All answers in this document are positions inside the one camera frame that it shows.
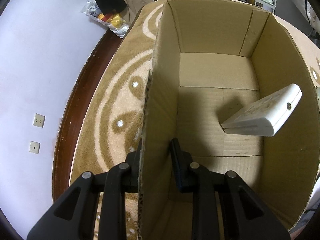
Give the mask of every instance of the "metal screw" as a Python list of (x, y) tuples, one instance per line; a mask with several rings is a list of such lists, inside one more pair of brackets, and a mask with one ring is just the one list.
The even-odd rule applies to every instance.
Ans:
[(197, 169), (200, 167), (199, 163), (190, 163), (190, 167), (193, 169)]
[(234, 171), (228, 171), (227, 175), (229, 178), (235, 178), (237, 176), (237, 174)]
[(82, 173), (82, 178), (88, 179), (88, 178), (90, 178), (90, 177), (91, 177), (91, 172), (86, 171), (86, 172)]
[(127, 169), (129, 167), (129, 164), (128, 163), (120, 163), (119, 164), (119, 168), (121, 169), (121, 170), (125, 170), (125, 169)]

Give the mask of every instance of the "beige patterned rug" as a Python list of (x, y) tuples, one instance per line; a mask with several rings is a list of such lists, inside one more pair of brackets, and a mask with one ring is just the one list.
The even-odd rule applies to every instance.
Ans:
[[(124, 162), (140, 140), (145, 86), (163, 3), (144, 6), (103, 74), (78, 139), (70, 182), (84, 171), (108, 171)], [(95, 239), (101, 210), (100, 197)], [(126, 195), (127, 239), (137, 239), (138, 194)]]

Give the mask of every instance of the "electrical socket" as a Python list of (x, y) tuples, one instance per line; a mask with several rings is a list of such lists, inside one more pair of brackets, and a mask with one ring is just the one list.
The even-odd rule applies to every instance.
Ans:
[(40, 151), (40, 143), (30, 142), (30, 150), (31, 153), (39, 153)]
[(42, 128), (44, 125), (44, 119), (45, 119), (45, 116), (36, 114), (35, 119), (33, 121), (33, 125)]

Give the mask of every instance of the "cardboard box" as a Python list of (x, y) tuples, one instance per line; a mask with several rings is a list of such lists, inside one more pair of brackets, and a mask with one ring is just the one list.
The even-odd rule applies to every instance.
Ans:
[[(319, 167), (319, 49), (287, 22), (234, 0), (168, 0), (147, 86), (140, 236), (191, 239), (192, 199), (177, 192), (169, 141), (211, 171), (236, 171), (290, 229)], [(302, 98), (271, 138), (225, 134), (220, 123), (291, 83)]]

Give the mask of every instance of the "dark wooden floor trim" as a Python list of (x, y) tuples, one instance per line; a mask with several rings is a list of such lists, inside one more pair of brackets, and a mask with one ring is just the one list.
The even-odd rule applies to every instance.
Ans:
[(121, 38), (108, 30), (84, 65), (63, 114), (54, 153), (52, 197), (69, 187), (69, 178), (81, 126), (98, 83), (116, 52)]

